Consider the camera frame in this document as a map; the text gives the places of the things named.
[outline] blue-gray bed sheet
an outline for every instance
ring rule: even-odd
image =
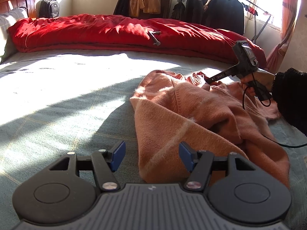
[[[68,151],[89,155],[125,140],[126,157],[115,175],[121,184],[142,182],[129,102],[140,81],[156,69],[183,75],[202,70],[210,76],[228,67],[207,59],[130,51],[55,50],[13,55],[0,66],[0,229],[18,223],[11,203],[15,188]],[[283,119],[270,122],[270,128],[283,144],[307,143],[307,138]],[[307,215],[307,151],[286,151],[293,196],[286,224],[299,229]],[[85,179],[90,175],[81,173]]]

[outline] person's arm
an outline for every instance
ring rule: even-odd
[[[263,84],[277,103],[285,120],[307,135],[307,73],[290,68],[276,75],[263,70],[254,72],[255,79]],[[241,79],[242,83],[253,80],[251,74]],[[255,95],[254,88],[248,92]]]

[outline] clothes rack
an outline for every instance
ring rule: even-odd
[[[252,4],[253,6],[257,7],[258,9],[262,10],[265,14],[269,15],[267,21],[265,22],[265,24],[262,26],[262,28],[260,29],[260,31],[257,33],[257,22],[256,22],[256,15],[254,15],[254,23],[255,23],[255,26],[254,26],[254,36],[253,38],[251,39],[252,42],[254,42],[256,44],[256,40],[257,38],[260,36],[260,34],[262,33],[262,31],[264,30],[264,28],[267,26],[269,20],[271,19],[271,14],[268,13],[266,10],[260,8],[258,5],[256,5],[255,3],[251,2],[250,0],[245,0],[247,2],[249,2],[250,4]]]

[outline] red comforter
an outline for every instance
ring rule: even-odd
[[[161,31],[153,45],[149,30]],[[111,49],[202,57],[236,63],[232,46],[245,37],[172,19],[138,20],[118,15],[77,15],[57,19],[26,18],[9,28],[20,52],[51,49]],[[260,67],[266,66],[263,50],[249,41]]]

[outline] pillow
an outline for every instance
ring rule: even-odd
[[[28,18],[25,7],[16,7],[5,14],[0,14],[0,64],[17,52],[7,29],[24,18]]]

